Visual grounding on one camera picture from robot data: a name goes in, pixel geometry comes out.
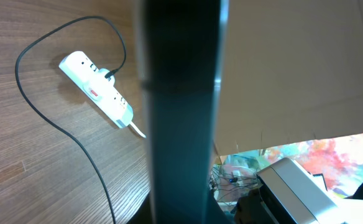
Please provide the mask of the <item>cyan Galaxy smartphone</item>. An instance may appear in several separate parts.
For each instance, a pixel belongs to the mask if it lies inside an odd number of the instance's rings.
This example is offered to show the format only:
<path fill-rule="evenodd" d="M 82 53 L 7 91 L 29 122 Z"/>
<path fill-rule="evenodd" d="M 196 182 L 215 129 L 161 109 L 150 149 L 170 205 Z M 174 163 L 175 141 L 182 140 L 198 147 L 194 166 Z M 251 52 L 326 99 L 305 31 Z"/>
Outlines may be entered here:
<path fill-rule="evenodd" d="M 228 6 L 227 1 L 136 4 L 154 223 L 227 223 L 208 182 Z"/>

